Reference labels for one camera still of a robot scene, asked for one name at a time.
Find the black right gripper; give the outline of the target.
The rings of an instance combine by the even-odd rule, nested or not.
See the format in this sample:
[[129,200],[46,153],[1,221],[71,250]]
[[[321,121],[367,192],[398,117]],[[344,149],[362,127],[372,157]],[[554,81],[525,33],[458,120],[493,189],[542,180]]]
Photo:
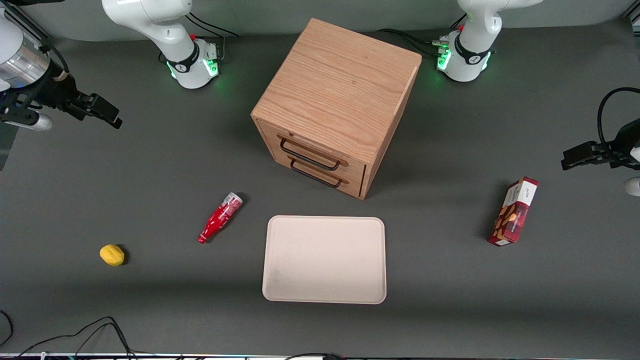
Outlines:
[[122,126],[117,107],[97,93],[81,96],[71,77],[58,82],[45,76],[25,87],[1,92],[0,119],[14,126],[52,126],[51,117],[38,111],[43,107],[66,112],[78,121],[89,115],[114,129]]

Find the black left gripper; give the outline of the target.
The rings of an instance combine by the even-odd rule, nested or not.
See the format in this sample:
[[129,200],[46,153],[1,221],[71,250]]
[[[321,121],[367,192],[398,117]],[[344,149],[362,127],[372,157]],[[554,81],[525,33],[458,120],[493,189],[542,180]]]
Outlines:
[[[618,130],[612,141],[612,152],[628,167],[638,167],[640,141],[640,119],[627,123]],[[613,158],[606,153],[606,146],[596,141],[586,141],[563,152],[561,166],[568,171],[580,166],[608,164]]]

